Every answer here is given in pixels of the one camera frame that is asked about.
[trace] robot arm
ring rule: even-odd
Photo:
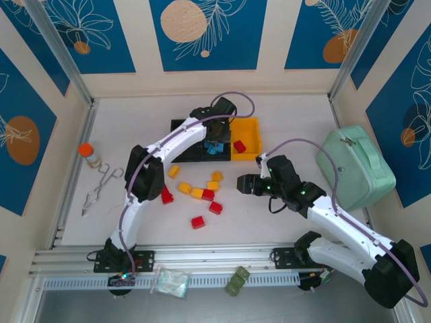
[[[142,176],[137,178],[131,193],[133,202],[129,205],[123,219],[123,239],[128,249],[132,249],[134,245],[136,245],[137,233],[141,227],[145,208],[151,200],[155,199],[160,194],[161,188],[164,186],[164,166],[170,164],[171,161],[184,150],[204,140],[206,137],[207,127],[202,124],[196,124],[186,129],[187,125],[196,121],[198,121],[198,119],[188,117],[180,126],[180,128],[184,129],[184,132],[175,136],[161,147],[160,150],[150,158],[147,167],[141,171],[143,173]],[[160,147],[160,144],[169,138],[169,136],[172,136],[175,131],[146,148],[142,148],[138,145],[132,149],[125,176],[127,181],[126,188],[130,183],[136,167],[148,154],[148,151],[153,151],[157,147]],[[129,197],[126,195],[125,204],[127,203],[129,203]],[[120,241],[118,227],[111,235],[110,239],[112,244],[119,250],[124,249]]]
[[[230,141],[229,118],[236,111],[231,101],[221,97],[212,107],[197,108],[189,117],[162,140],[147,146],[135,146],[130,154],[125,172],[126,190],[131,187],[130,196],[125,196],[126,211],[121,221],[121,235],[127,247],[123,247],[119,226],[107,239],[103,250],[96,254],[98,272],[118,273],[127,271],[131,266],[127,253],[133,254],[137,233],[141,225],[145,208],[157,198],[164,187],[164,167],[187,148],[202,140],[211,143]],[[140,163],[147,158],[133,179]]]
[[[341,247],[310,231],[295,243],[295,257],[302,264],[315,262],[337,269],[363,284],[377,303],[393,308],[413,284],[395,261],[377,246],[375,242],[378,241],[419,281],[414,251],[407,242],[401,240],[394,243],[372,231],[340,207],[337,207],[336,213],[331,198],[325,191],[311,182],[302,182],[291,161],[284,155],[268,159],[263,154],[257,158],[257,163],[262,168],[260,175],[247,174],[238,178],[237,189],[241,193],[269,196],[269,206],[272,199],[281,199],[285,207],[318,223],[347,246]],[[338,215],[340,212],[372,235],[374,241],[342,219]]]

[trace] white tabletop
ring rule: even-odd
[[[238,114],[250,111],[249,103],[239,96],[226,96],[238,107]],[[305,138],[323,143],[335,121],[324,95],[252,95],[259,118],[263,151],[269,151],[286,139]],[[101,99],[90,136],[90,143],[110,164],[110,170],[126,168],[131,149],[156,142],[170,131],[170,120],[186,118],[190,111],[207,106],[213,96],[162,96],[145,98]],[[314,182],[330,193],[329,185],[316,164],[317,149],[306,143],[291,143],[276,154],[292,160],[302,180]],[[295,242],[309,230],[336,240],[322,228],[289,210],[278,214],[268,211],[268,197],[244,195],[236,189],[236,179],[243,174],[259,174],[253,161],[219,161],[181,163],[178,176],[165,177],[175,201],[163,205],[161,198],[152,201],[137,238],[138,244],[249,244]],[[165,172],[171,165],[165,166]],[[177,191],[181,181],[205,188],[211,173],[224,175],[215,201],[223,213],[208,211],[209,202],[198,201]],[[89,191],[95,188],[101,174],[83,165],[67,218],[62,245],[102,245],[116,229],[123,208],[125,181],[112,179],[91,206],[86,217],[81,208]],[[274,202],[273,209],[281,206]],[[194,230],[190,220],[202,215],[205,227]],[[361,211],[354,215],[364,221]]]

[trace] mint green bag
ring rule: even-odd
[[[372,205],[394,189],[394,174],[361,126],[332,131],[323,148],[337,166],[337,200],[346,211]],[[317,163],[333,187],[334,171],[321,151]]]

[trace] yellow bin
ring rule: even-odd
[[[257,118],[235,118],[230,124],[230,160],[255,160],[262,154],[262,140]],[[244,153],[238,153],[234,142],[241,140],[246,147]]]

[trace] red block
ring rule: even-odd
[[[168,187],[165,185],[162,191],[162,202],[163,204],[169,204],[174,201],[174,196],[169,192]]]
[[[245,151],[245,146],[241,140],[235,141],[234,147],[238,153],[243,153]]]
[[[191,226],[193,229],[199,229],[200,227],[205,227],[205,222],[202,217],[196,217],[191,220]]]
[[[220,213],[223,211],[223,206],[217,202],[213,202],[209,206],[209,211],[215,213],[216,215],[220,215]]]
[[[212,202],[214,200],[214,197],[216,196],[215,193],[216,192],[214,192],[213,190],[204,189],[203,193],[202,193],[202,199],[209,201],[209,202]]]

